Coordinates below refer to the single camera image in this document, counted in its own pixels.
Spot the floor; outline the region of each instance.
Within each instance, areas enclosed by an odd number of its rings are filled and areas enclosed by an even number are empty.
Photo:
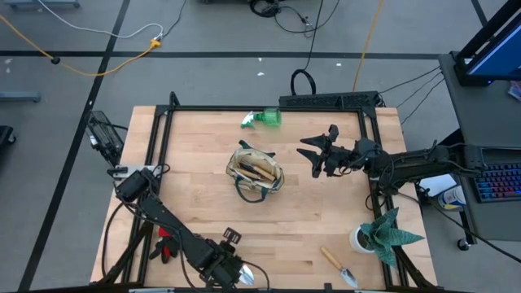
[[[435,68],[437,54],[461,49],[479,30],[473,4],[480,4],[490,18],[504,1],[385,2],[357,90],[384,90]],[[85,285],[90,279],[112,185],[104,172],[107,164],[90,148],[82,131],[77,131],[85,109],[103,110],[113,123],[127,125],[134,106],[167,103],[171,90],[182,104],[196,105],[275,105],[279,96],[290,93],[290,76],[305,64],[311,40],[253,15],[244,2],[213,0],[204,5],[188,1],[181,22],[157,50],[160,53],[96,79],[53,66],[0,25],[5,40],[0,42],[0,89],[42,93],[40,103],[2,103],[0,107],[0,125],[13,126],[18,138],[2,157],[0,168],[0,250],[4,251],[0,291],[19,288],[52,199],[61,198],[61,204],[48,240],[39,243],[45,248],[33,281],[26,278],[23,284],[34,290]],[[109,31],[120,25],[121,33],[148,22],[168,27],[182,5],[180,0],[80,3],[79,10],[53,8],[76,25]],[[287,4],[315,20],[319,1],[288,0]],[[334,5],[335,0],[326,0],[323,15],[329,15]],[[309,65],[318,92],[351,91],[377,6],[378,0],[341,0],[331,21],[318,31],[314,51],[325,54]],[[109,36],[78,32],[38,8],[13,11],[0,6],[0,15],[42,48],[62,56],[63,62],[86,72],[97,72],[106,62],[114,68],[145,50],[157,34],[155,28],[148,28],[111,44]],[[279,19],[288,28],[302,29],[289,12]],[[397,106],[421,84],[417,81],[384,94],[387,105]],[[309,92],[304,80],[298,80],[296,88],[298,93]],[[426,86],[399,108],[402,120],[429,89]],[[406,145],[409,150],[429,147],[457,126],[442,83],[404,124]],[[515,262],[484,244],[460,252],[455,242],[461,230],[435,211],[427,208],[424,221],[441,286],[476,292],[519,290],[520,269]],[[495,244],[521,255],[520,243]]]

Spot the green spray bottle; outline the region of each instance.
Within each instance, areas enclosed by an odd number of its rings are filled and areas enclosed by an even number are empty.
[[[241,123],[241,128],[255,128],[253,121],[262,121],[266,126],[278,127],[282,123],[282,114],[276,107],[268,107],[262,113],[249,112]]]

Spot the white paper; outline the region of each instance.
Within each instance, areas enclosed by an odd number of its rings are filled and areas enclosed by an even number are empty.
[[[436,177],[422,179],[420,181],[420,186],[424,189],[430,189],[429,196],[433,197],[438,195],[442,191],[456,186],[456,182],[450,175],[445,174]]]

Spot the computer monitor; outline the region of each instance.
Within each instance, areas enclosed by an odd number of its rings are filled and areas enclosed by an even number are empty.
[[[461,52],[454,54],[461,85],[521,81],[521,14],[512,17],[520,8],[521,0],[509,0]]]

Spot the desk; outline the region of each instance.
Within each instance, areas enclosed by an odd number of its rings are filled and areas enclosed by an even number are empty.
[[[510,83],[494,81],[488,87],[462,87],[453,70],[452,56],[441,55],[440,65],[460,126],[444,144],[464,142],[479,147],[521,148],[518,123],[521,102],[506,93]],[[509,160],[521,162],[521,151]],[[471,179],[460,178],[460,181],[466,199],[464,216],[473,231],[486,239],[521,241],[521,201],[478,203]]]
[[[154,107],[134,108],[122,164],[144,162],[154,111]],[[280,129],[265,129],[261,125],[257,129],[240,129],[240,121],[246,114],[174,112],[166,155],[171,170],[164,175],[160,191],[164,205],[189,229],[204,237],[220,241],[227,227],[241,233],[243,239],[237,246],[238,254],[263,267],[273,288],[323,289],[324,283],[330,282],[335,289],[351,289],[319,251],[320,246],[326,246],[351,269],[361,288],[384,289],[382,266],[377,257],[355,252],[348,242],[348,233],[353,228],[374,219],[373,213],[364,205],[369,193],[367,176],[355,172],[342,178],[327,178],[322,174],[313,179],[311,164],[296,152],[297,147],[306,147],[299,142],[301,138],[326,133],[332,123],[337,124],[340,131],[335,144],[353,148],[355,140],[361,137],[358,115],[284,112]],[[404,151],[396,109],[379,108],[377,118],[384,149],[391,153]],[[225,167],[233,151],[239,148],[240,139],[259,150],[275,152],[274,158],[284,169],[284,186],[263,203],[242,201],[232,179],[225,174]],[[159,145],[156,144],[154,160],[159,154]],[[402,192],[415,195],[412,185],[405,186]],[[107,219],[118,204],[119,200],[112,196]],[[394,198],[394,204],[400,207],[399,227],[425,236],[419,206],[400,197]],[[108,237],[107,266],[113,265],[126,248],[131,224],[132,215],[121,209],[112,222]],[[156,241],[157,232],[152,243]],[[93,281],[102,277],[101,247],[102,243],[94,264]],[[404,249],[426,279],[436,284],[427,240],[404,246]],[[140,254],[141,249],[138,249],[131,280],[136,279]],[[197,273],[188,269],[191,281],[202,286]],[[266,286],[263,275],[252,270],[256,286]],[[393,280],[395,285],[399,284],[396,276]],[[186,287],[179,258],[166,265],[159,259],[150,261],[145,285]]]

